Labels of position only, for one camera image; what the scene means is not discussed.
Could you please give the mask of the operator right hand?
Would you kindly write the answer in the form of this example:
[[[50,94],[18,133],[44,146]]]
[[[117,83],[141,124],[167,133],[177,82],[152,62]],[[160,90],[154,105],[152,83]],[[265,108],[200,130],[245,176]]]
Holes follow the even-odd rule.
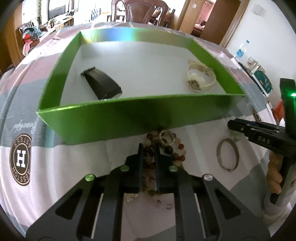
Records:
[[[281,182],[282,176],[280,174],[280,167],[283,160],[283,156],[269,151],[269,163],[266,173],[266,181],[268,189],[271,193],[280,194],[281,193]]]

